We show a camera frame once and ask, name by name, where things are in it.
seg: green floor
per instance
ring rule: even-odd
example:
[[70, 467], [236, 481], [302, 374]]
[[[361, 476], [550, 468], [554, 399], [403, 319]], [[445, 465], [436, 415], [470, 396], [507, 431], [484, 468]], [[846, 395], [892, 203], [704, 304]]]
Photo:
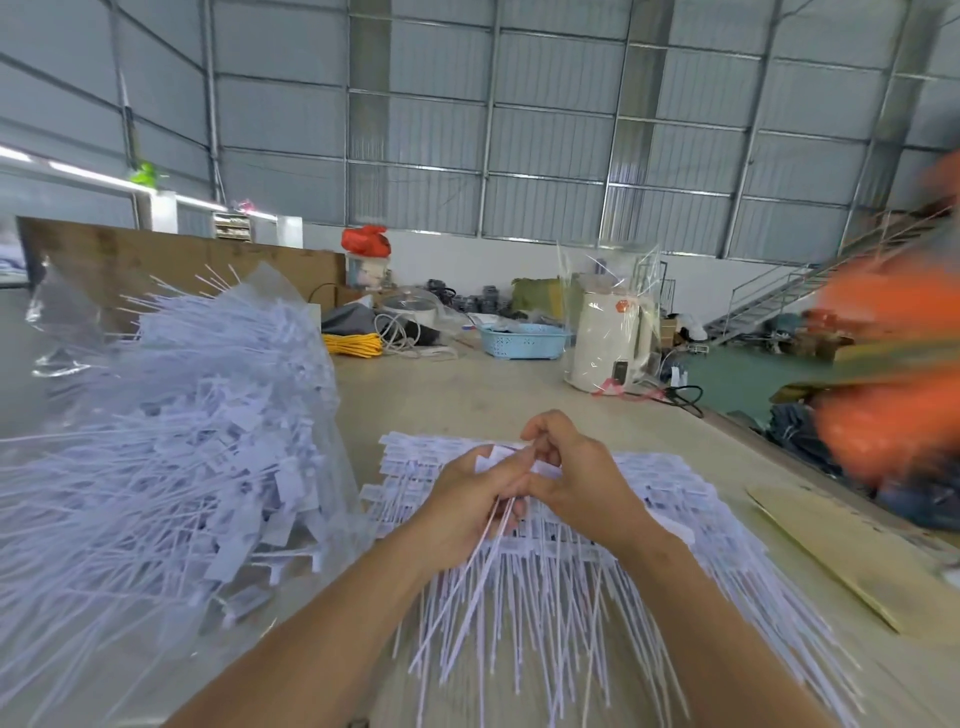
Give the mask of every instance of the green floor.
[[704, 388], [702, 404], [723, 413], [741, 410], [762, 425], [770, 420], [770, 395], [792, 381], [823, 378], [832, 366], [819, 359], [737, 346], [691, 354], [684, 363], [689, 383]]

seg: staircase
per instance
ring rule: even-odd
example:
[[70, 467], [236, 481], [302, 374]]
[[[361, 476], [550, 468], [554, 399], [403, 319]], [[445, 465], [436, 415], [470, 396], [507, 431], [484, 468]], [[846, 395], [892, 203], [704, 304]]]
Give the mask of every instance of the staircase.
[[816, 266], [794, 268], [780, 266], [741, 283], [733, 289], [727, 313], [707, 324], [707, 336], [713, 346], [749, 333], [783, 309], [816, 293], [840, 266], [853, 260], [889, 259], [915, 245], [941, 221], [943, 212], [917, 219], [905, 213], [887, 211], [878, 216], [881, 224], [843, 247], [840, 254]]

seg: warehouse wall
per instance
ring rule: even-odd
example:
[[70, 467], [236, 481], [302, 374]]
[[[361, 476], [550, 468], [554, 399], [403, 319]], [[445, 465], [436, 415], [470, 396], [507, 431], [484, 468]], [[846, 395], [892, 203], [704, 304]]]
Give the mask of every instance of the warehouse wall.
[[[303, 244], [314, 250], [342, 250], [335, 226], [305, 225]], [[399, 285], [415, 285], [427, 279], [441, 279], [466, 295], [478, 294], [492, 284], [511, 290], [515, 278], [554, 278], [560, 271], [557, 246], [496, 240], [463, 235], [427, 235], [389, 231], [393, 254], [390, 268]], [[717, 260], [701, 255], [664, 255], [666, 277], [674, 279], [673, 308], [693, 313], [703, 321], [727, 313], [730, 294], [741, 283], [788, 267], [743, 260]]]
[[952, 145], [954, 9], [217, 0], [228, 192], [326, 224], [823, 260]]
[[[0, 13], [0, 145], [126, 177], [126, 103], [161, 185], [210, 197], [200, 0], [0, 0]], [[10, 169], [0, 211], [133, 225], [124, 193]], [[181, 226], [199, 231], [196, 217]]]

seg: metal pipe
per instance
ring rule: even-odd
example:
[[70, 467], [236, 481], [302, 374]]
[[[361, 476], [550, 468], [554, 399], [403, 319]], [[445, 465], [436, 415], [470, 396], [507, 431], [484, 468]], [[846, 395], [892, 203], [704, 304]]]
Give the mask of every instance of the metal pipe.
[[483, 170], [480, 177], [480, 207], [477, 208], [477, 237], [483, 237], [483, 218], [487, 209], [487, 187], [490, 184], [490, 142], [493, 130], [493, 96], [496, 92], [496, 64], [500, 53], [500, 20], [503, 0], [496, 0], [493, 8], [493, 36], [490, 51], [490, 85], [487, 91], [487, 124], [483, 141]]
[[727, 220], [727, 232], [724, 235], [723, 246], [717, 254], [719, 258], [730, 255], [733, 244], [733, 234], [736, 231], [736, 219], [740, 214], [740, 205], [743, 202], [743, 192], [747, 187], [747, 175], [750, 172], [751, 157], [754, 155], [756, 135], [759, 132], [760, 112], [763, 108], [763, 96], [770, 76], [770, 65], [774, 56], [774, 41], [777, 39], [777, 28], [780, 26], [780, 16], [783, 12], [783, 0], [774, 0], [773, 15], [770, 20], [770, 30], [767, 33], [766, 45], [763, 48], [763, 58], [760, 60], [760, 77], [756, 84], [756, 98], [750, 114], [750, 133], [747, 136], [746, 149], [743, 153], [743, 164], [736, 181], [736, 192], [733, 194], [733, 205], [730, 217]]
[[[630, 0], [630, 14], [627, 16], [627, 35], [623, 38], [623, 60], [620, 63], [620, 84], [616, 88], [616, 109], [613, 112], [613, 130], [610, 135], [610, 155], [607, 157], [607, 175], [603, 183], [603, 205], [600, 207], [600, 223], [597, 228], [597, 240], [603, 237], [604, 222], [607, 219], [607, 210], [610, 209], [610, 176], [613, 172], [613, 155], [616, 152], [616, 128], [620, 121], [620, 103], [623, 100], [623, 82], [627, 77], [627, 58], [630, 55], [630, 31], [634, 23], [635, 0]], [[610, 233], [613, 233], [613, 223], [610, 224]]]
[[206, 133], [210, 156], [210, 187], [218, 203], [227, 200], [220, 175], [220, 117], [217, 110], [216, 54], [213, 47], [213, 0], [204, 0], [204, 82], [206, 84]]
[[893, 91], [894, 80], [897, 78], [897, 66], [900, 65], [900, 55], [903, 52], [903, 41], [906, 38], [906, 27], [910, 19], [910, 12], [913, 10], [913, 0], [907, 0], [903, 12], [903, 21], [900, 24], [900, 34], [897, 36], [897, 46], [894, 49], [893, 58], [890, 60], [890, 66], [887, 69], [887, 83], [883, 88], [883, 98], [880, 101], [880, 107], [876, 110], [874, 125], [870, 131], [870, 143], [867, 144], [867, 151], [863, 155], [863, 161], [860, 163], [860, 171], [856, 175], [856, 184], [853, 186], [853, 198], [850, 200], [850, 206], [847, 209], [847, 219], [844, 220], [843, 230], [840, 232], [840, 240], [837, 242], [837, 253], [843, 249], [844, 240], [850, 232], [850, 225], [853, 222], [853, 214], [856, 212], [857, 203], [860, 199], [860, 193], [863, 190], [863, 182], [867, 178], [867, 169], [870, 167], [870, 158], [876, 149], [876, 131], [886, 113], [887, 105], [890, 103], [890, 94]]

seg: red plastic bag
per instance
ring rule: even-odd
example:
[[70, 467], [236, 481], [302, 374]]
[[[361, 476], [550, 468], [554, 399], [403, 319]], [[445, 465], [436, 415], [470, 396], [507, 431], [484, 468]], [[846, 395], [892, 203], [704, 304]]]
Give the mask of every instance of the red plastic bag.
[[346, 228], [340, 236], [340, 245], [348, 253], [365, 257], [389, 257], [390, 241], [386, 228], [379, 225], [365, 225], [363, 228]]

